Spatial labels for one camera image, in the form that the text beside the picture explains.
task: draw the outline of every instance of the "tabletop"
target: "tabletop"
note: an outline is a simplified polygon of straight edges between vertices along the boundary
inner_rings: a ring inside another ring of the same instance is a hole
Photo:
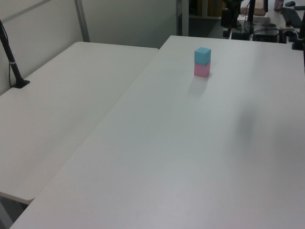
[[[301,229],[304,139],[302,52],[171,36],[12,229]]]
[[[29,204],[157,49],[78,42],[0,96],[0,195]]]

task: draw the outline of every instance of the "stacked cubes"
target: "stacked cubes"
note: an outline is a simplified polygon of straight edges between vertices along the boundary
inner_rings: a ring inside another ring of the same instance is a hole
[[[195,51],[194,75],[207,77],[210,73],[211,50],[200,47]]]

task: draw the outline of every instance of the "blue cube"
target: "blue cube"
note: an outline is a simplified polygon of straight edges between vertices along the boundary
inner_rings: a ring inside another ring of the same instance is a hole
[[[207,65],[211,62],[211,50],[200,47],[195,51],[195,63],[201,65]]]

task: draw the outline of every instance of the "bottle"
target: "bottle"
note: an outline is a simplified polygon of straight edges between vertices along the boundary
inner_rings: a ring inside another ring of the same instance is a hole
[[[283,3],[284,3],[284,0],[275,0],[274,10],[275,11],[281,11],[281,9],[283,7]]]

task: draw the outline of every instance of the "pink cube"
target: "pink cube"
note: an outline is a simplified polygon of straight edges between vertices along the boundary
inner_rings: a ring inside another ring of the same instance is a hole
[[[207,65],[201,65],[195,63],[194,75],[201,77],[208,77],[210,74],[210,67],[211,67],[211,62],[209,62]]]

